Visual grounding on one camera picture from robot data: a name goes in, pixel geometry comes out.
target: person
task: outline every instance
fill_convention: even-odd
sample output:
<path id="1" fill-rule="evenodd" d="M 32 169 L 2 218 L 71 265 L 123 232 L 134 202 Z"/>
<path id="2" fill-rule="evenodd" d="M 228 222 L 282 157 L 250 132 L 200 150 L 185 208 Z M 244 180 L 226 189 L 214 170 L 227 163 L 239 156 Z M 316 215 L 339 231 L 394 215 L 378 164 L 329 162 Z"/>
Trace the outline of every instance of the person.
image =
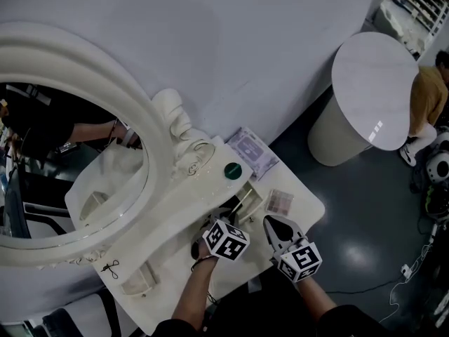
<path id="1" fill-rule="evenodd" d="M 215 256 L 210 255 L 206 243 L 201 241 L 199 258 L 192 268 L 192 274 L 173 316 L 157 326 L 153 337 L 201 335 L 210 277 L 217 261 Z M 316 333 L 323 337 L 383 337 L 391 335 L 384 327 L 358 308 L 352 305 L 337 306 L 311 277 L 296 284 L 300 293 L 298 294 L 292 286 L 289 286 L 291 283 L 287 277 L 278 270 L 275 270 L 274 273 L 279 278 L 277 281 L 274 279 L 275 282 L 272 283 L 275 285 L 275 292 L 271 295 L 264 295 L 252 305 L 247 305 L 241 298 L 233 301 L 231 305 L 227 306 L 230 311 L 224 315 L 224 318 L 221 318 L 219 326 L 212 325 L 207 329 L 206 335 L 230 336 L 234 334 L 240 336 L 248 333 L 313 337 L 316 336 Z M 298 312 L 296 309 L 301 304 L 300 295 L 306 309 L 302 312 Z M 222 304 L 226 305 L 225 302 L 220 301 L 214 316 L 223 315 L 220 311 Z M 309 318 L 314 323 L 313 329 L 307 328 Z"/>
<path id="2" fill-rule="evenodd" d="M 435 66 L 420 67 L 412 85 L 409 136 L 416 139 L 399 150 L 410 166 L 416 165 L 415 155 L 436 139 L 434 126 L 448 99 L 448 83 L 449 53 L 440 51 Z"/>
<path id="3" fill-rule="evenodd" d="M 15 140 L 17 137 L 25 139 L 28 130 L 35 128 L 42 136 L 45 136 L 49 147 L 54 149 L 65 143 L 109 140 L 110 138 L 123 140 L 128 132 L 126 127 L 108 112 L 105 112 L 107 116 L 102 114 L 102 123 L 86 123 L 86 120 L 89 121 L 89 119 L 98 121 L 97 116 L 101 114 L 93 116 L 89 112 L 83 113 L 78 106 L 86 107 L 88 105 L 85 110 L 102 109 L 87 101 L 84 102 L 85 100 L 76 96 L 67 94 L 78 99 L 75 103 L 67 103 L 68 98 L 64 98 L 60 99 L 64 102 L 59 105 L 52 101 L 51 105 L 47 106 L 36 99 L 23 96 L 15 91 L 16 89 L 8 90 L 6 86 L 2 87 L 0 119 L 6 127 L 14 132 Z M 69 110 L 76 110 L 76 113 L 70 113 Z M 137 135 L 133 136 L 130 145 L 133 146 L 137 140 Z"/>

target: gray floor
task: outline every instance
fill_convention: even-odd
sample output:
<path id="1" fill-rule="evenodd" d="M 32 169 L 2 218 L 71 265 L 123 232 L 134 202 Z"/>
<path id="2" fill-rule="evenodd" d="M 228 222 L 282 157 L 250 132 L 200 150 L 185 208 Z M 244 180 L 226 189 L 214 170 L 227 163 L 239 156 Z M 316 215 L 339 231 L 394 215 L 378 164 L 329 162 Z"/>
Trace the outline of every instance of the gray floor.
<path id="1" fill-rule="evenodd" d="M 332 168 L 310 155 L 307 134 L 331 94 L 326 91 L 270 147 L 326 207 L 308 233 L 323 257 L 316 280 L 326 291 L 358 291 L 399 277 L 401 266 L 413 264 L 428 237 L 417 231 L 420 196 L 410 192 L 411 170 L 397 152 L 372 148 Z M 422 220 L 421 228 L 427 231 L 431 223 Z M 384 326 L 413 324 L 419 281 L 418 276 L 396 288 L 401 308 Z M 332 298 L 380 320 L 396 308 L 388 303 L 393 286 Z"/>

